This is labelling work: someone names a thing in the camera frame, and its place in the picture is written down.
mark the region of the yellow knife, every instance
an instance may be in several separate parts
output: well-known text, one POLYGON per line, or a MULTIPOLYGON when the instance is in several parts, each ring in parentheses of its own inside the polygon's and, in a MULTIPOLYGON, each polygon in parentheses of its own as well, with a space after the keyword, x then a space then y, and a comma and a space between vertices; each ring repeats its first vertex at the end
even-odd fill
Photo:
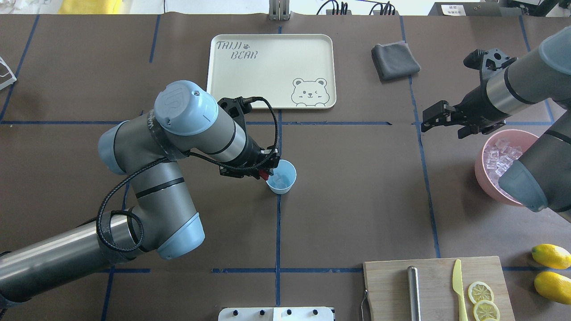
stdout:
POLYGON ((460 321, 468 321, 466 302, 464 300, 464 285, 462 284, 462 262, 458 259, 454 263, 454 270, 452 271, 452 288, 458 295, 460 321))

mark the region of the light blue plastic cup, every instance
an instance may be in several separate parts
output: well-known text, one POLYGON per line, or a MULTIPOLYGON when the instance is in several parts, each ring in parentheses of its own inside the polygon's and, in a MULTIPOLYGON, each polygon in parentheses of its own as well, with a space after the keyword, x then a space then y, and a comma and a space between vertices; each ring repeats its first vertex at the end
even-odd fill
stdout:
POLYGON ((270 187, 272 192, 276 194, 285 194, 295 183, 297 172, 292 163, 285 159, 280 159, 278 166, 274 168, 274 175, 270 176, 266 184, 270 187))

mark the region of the cartoon bear face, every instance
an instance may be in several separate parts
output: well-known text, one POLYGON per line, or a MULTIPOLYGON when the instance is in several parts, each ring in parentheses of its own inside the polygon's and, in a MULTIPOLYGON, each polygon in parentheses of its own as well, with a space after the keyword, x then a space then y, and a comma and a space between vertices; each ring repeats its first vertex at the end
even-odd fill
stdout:
POLYGON ((293 81, 293 94, 291 100, 296 107, 318 106, 325 107, 329 101, 329 94, 325 89, 327 81, 318 78, 315 81, 304 81, 296 78, 293 81))

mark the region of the wooden cutting board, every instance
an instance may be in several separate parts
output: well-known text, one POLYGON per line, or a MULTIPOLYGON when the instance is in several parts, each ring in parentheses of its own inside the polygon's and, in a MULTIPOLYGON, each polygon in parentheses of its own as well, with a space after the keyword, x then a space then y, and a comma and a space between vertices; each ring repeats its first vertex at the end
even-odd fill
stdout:
MULTIPOLYGON (((475 321, 474 305, 468 286, 475 281, 487 283, 494 292, 494 303, 501 321, 515 321, 500 258, 477 256, 459 258, 468 320, 475 321)), ((419 271, 420 312, 423 321, 458 321, 458 296, 452 290, 452 270, 456 258, 364 262, 365 287, 369 291, 372 321, 411 319, 407 267, 419 271)))

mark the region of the gray cloth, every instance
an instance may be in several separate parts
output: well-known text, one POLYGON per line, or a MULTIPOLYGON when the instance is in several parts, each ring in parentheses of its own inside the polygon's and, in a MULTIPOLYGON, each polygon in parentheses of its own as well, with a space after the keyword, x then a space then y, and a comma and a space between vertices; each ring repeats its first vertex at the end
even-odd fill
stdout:
POLYGON ((390 80, 416 74, 420 65, 412 56, 408 44, 404 41, 375 45, 371 50, 373 63, 379 73, 379 79, 390 80))

